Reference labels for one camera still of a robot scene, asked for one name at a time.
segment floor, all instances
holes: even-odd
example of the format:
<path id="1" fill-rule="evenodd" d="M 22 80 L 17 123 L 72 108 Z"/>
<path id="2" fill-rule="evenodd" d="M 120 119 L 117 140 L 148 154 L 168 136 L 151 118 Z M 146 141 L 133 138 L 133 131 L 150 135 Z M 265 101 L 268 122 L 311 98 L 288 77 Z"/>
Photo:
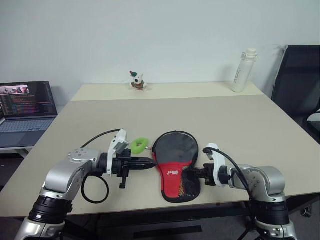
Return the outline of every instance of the floor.
<path id="1" fill-rule="evenodd" d="M 1 159 L 0 186 L 4 186 L 22 162 L 21 158 Z M 245 229 L 243 217 L 207 218 L 194 221 L 134 225 L 125 227 L 105 227 L 108 219 L 104 215 L 69 216 L 68 219 L 86 229 L 96 231 L 100 239 L 108 240 L 236 240 Z M 320 204 L 312 205 L 312 216 L 306 218 L 296 212 L 290 216 L 299 240 L 320 240 Z M 0 240 L 13 240 L 21 221 L 14 218 L 0 218 Z M 172 229 L 176 234 L 166 235 Z M 256 232 L 250 232 L 244 240 L 254 240 Z"/>

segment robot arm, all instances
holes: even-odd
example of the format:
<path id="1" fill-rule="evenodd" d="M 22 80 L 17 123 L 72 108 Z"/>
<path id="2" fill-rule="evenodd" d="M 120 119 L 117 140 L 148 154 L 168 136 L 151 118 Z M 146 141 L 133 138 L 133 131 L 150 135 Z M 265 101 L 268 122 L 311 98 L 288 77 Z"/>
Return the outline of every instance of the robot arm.
<path id="1" fill-rule="evenodd" d="M 203 152 L 214 163 L 207 163 L 197 169 L 196 176 L 205 179 L 209 186 L 246 190 L 239 171 L 225 163 L 224 156 L 211 151 L 219 151 L 217 145 L 210 143 Z M 291 239 L 298 240 L 295 227 L 289 219 L 286 196 L 284 194 L 285 178 L 272 166 L 252 167 L 239 165 L 247 188 L 250 192 L 251 211 L 254 214 L 254 226 L 260 233 L 261 240 Z"/>
<path id="2" fill-rule="evenodd" d="M 127 132 L 121 129 L 112 140 L 108 153 L 79 148 L 56 164 L 47 174 L 39 197 L 15 240 L 58 237 L 65 226 L 67 213 L 72 211 L 72 201 L 87 175 L 117 174 L 122 177 L 120 188 L 123 189 L 129 170 L 149 169 L 156 165 L 150 158 L 131 157 L 131 150 L 126 149 L 129 145 L 126 138 Z"/>

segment beige tabletop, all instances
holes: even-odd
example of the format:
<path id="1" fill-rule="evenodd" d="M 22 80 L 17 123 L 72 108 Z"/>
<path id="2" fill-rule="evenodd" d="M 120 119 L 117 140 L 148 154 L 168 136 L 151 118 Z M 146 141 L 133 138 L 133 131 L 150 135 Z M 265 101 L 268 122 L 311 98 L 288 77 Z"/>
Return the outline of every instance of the beige tabletop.
<path id="1" fill-rule="evenodd" d="M 133 90 L 128 84 L 85 84 L 78 90 L 72 101 L 184 99 L 263 95 L 252 82 L 246 84 L 243 92 L 233 92 L 230 90 L 231 88 L 232 83 L 229 81 L 149 84 L 144 91 Z"/>
<path id="2" fill-rule="evenodd" d="M 159 96 L 157 99 L 117 100 L 93 100 L 92 96 L 87 97 L 91 99 L 82 96 L 83 100 L 79 100 L 80 97 L 76 96 L 59 114 L 0 193 L 0 217 L 28 215 L 48 171 L 56 163 L 88 139 L 117 128 L 127 130 L 129 141 L 145 137 L 149 139 L 150 145 L 163 133 L 186 131 L 195 137 L 200 149 L 208 143 L 216 143 L 238 164 L 278 168 L 286 180 L 287 196 L 320 192 L 320 146 L 260 91 L 247 95 L 244 93 L 195 98 L 185 96 L 161 99 Z M 113 136 L 103 136 L 88 147 L 106 152 Z M 151 152 L 145 151 L 141 156 L 151 157 Z M 200 151 L 196 167 L 200 168 L 209 162 Z M 130 171 L 125 189 L 119 189 L 120 178 L 106 175 L 104 178 L 110 186 L 109 198 L 104 203 L 91 204 L 78 193 L 73 201 L 72 214 L 248 199 L 243 190 L 206 186 L 201 179 L 198 198 L 186 203 L 169 203 L 161 195 L 161 178 L 155 168 Z M 99 200 L 104 197 L 105 187 L 99 179 L 91 179 L 85 191 L 90 198 Z"/>

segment laptop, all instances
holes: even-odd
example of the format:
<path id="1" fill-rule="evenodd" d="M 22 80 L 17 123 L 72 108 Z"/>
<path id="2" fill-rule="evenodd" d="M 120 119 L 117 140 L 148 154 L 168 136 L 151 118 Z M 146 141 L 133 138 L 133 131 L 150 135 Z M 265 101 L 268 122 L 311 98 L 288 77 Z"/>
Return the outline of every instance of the laptop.
<path id="1" fill-rule="evenodd" d="M 58 115 L 48 81 L 0 83 L 0 148 L 33 147 Z"/>

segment chair backrest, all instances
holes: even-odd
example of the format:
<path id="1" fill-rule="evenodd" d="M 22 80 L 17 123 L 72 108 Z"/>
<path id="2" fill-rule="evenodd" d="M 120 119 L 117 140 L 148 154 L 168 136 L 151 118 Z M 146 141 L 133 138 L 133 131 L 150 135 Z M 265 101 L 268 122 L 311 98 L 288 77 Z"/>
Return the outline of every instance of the chair backrest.
<path id="1" fill-rule="evenodd" d="M 272 100 L 291 117 L 308 116 L 320 109 L 320 46 L 288 46 Z"/>

